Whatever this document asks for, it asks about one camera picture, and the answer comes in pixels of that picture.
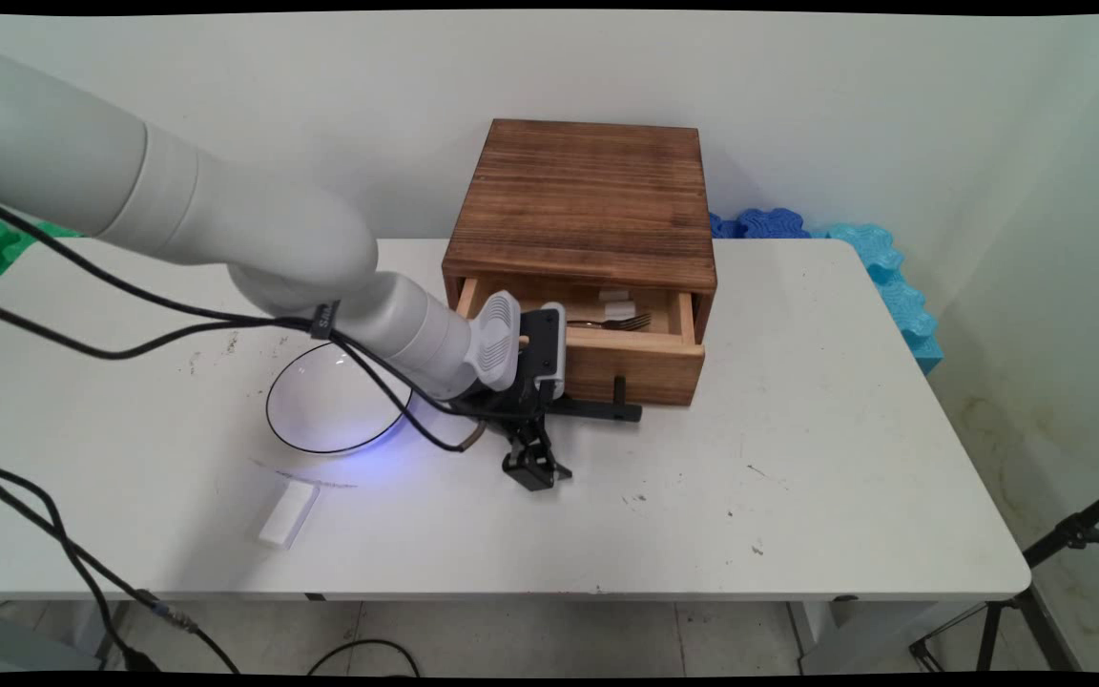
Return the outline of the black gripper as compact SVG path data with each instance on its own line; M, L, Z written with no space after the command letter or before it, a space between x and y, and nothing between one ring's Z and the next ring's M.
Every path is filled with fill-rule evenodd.
M509 451L502 472L528 491L553 489L574 473L555 458L545 415L558 391L557 380L518 380L503 391L475 384L458 399L465 415L500 423Z

